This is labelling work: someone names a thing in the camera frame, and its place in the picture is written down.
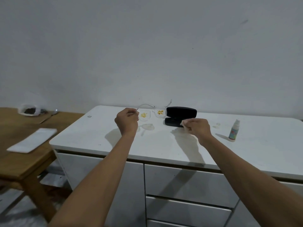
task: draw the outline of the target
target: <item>cabinet countertop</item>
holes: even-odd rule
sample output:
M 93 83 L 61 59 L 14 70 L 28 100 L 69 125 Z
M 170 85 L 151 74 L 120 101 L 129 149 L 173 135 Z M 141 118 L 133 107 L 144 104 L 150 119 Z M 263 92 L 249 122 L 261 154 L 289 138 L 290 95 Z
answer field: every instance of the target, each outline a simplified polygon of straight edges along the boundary
M 123 107 L 96 106 L 50 144 L 54 149 L 107 155 L 121 137 L 114 122 Z M 271 176 L 303 180 L 303 122 L 293 118 L 199 113 L 211 133 L 234 153 Z M 236 119 L 241 121 L 235 142 L 228 139 Z M 219 169 L 207 150 L 183 128 L 164 125 L 152 113 L 139 129 L 129 159 Z

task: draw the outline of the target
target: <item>table leg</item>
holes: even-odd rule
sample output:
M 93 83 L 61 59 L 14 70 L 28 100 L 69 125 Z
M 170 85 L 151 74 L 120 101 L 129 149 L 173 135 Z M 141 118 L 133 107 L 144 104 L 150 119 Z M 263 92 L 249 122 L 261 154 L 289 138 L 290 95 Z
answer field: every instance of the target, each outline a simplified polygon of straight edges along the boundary
M 32 202 L 42 212 L 42 215 L 46 221 L 50 222 L 56 213 L 56 209 L 44 191 L 43 186 L 38 181 L 37 177 L 29 175 L 20 181 L 20 184 Z

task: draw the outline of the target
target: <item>eyeglasses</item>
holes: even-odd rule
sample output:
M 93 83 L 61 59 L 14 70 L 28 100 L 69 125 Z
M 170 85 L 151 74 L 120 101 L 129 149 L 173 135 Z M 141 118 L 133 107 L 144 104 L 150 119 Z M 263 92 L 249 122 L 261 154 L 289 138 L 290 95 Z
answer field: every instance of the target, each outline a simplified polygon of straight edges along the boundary
M 164 108 L 155 108 L 154 105 L 152 105 L 152 104 L 147 104 L 147 103 L 141 104 L 141 105 L 136 109 L 136 111 L 139 112 L 139 115 L 138 115 L 139 120 L 141 120 L 141 121 L 147 121 L 147 120 L 149 120 L 150 117 L 151 117 L 151 113 L 152 113 L 152 112 L 155 114 L 155 116 L 156 116 L 157 118 L 159 118 L 159 119 L 164 118 L 164 117 L 167 115 L 166 108 L 168 108 L 168 106 L 169 106 L 171 103 L 172 103 L 172 99 L 171 99 L 170 103 L 169 103 L 167 106 L 165 106 Z M 143 106 L 143 105 L 148 105 L 148 106 L 150 106 L 150 107 L 152 107 L 152 108 L 155 108 L 155 109 L 154 109 L 154 110 L 139 109 L 139 108 L 140 108 L 141 106 Z

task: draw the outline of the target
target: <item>hand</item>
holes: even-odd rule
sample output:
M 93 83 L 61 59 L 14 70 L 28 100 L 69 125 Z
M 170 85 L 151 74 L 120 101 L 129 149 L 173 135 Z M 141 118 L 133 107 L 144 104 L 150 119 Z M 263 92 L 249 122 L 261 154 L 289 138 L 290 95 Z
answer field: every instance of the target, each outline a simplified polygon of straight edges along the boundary
M 190 134 L 198 138 L 201 145 L 212 137 L 210 126 L 206 119 L 185 119 L 183 120 L 183 124 L 188 128 Z
M 139 112 L 134 108 L 125 108 L 120 111 L 115 118 L 121 135 L 133 134 L 135 135 L 138 129 Z

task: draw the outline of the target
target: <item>forearm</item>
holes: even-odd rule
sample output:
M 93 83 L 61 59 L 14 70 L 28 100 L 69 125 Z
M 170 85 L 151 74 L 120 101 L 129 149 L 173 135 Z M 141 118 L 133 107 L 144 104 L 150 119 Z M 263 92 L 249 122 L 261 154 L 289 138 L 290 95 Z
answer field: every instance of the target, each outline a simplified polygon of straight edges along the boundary
M 118 188 L 134 135 L 112 151 L 76 187 L 49 226 L 103 226 Z
M 261 226 L 303 226 L 303 198 L 211 137 L 203 143 Z

